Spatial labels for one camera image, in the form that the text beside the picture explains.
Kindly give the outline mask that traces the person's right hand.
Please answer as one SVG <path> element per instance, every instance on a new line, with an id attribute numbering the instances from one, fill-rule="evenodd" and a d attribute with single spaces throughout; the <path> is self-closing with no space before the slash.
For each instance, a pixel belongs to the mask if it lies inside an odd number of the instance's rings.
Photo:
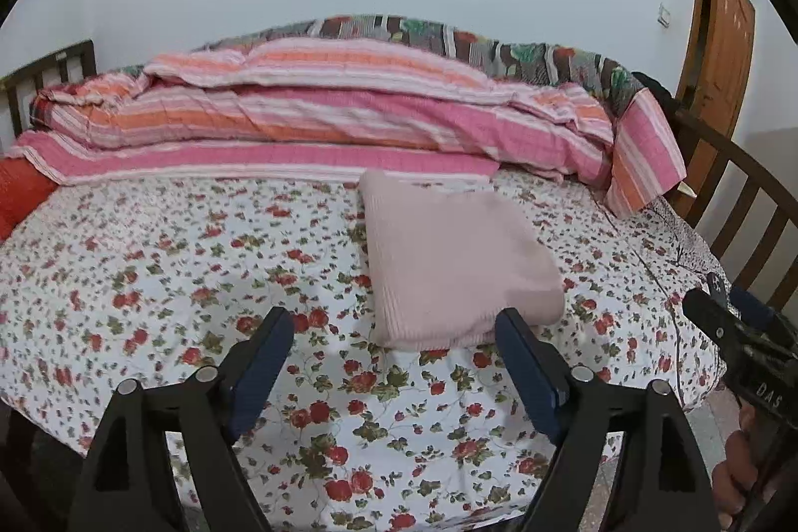
<path id="1" fill-rule="evenodd" d="M 755 416 L 755 408 L 743 402 L 739 410 L 739 427 L 726 439 L 725 458 L 711 473 L 713 500 L 723 531 L 730 530 L 733 520 L 744 508 L 745 497 L 758 479 L 748 439 Z"/>

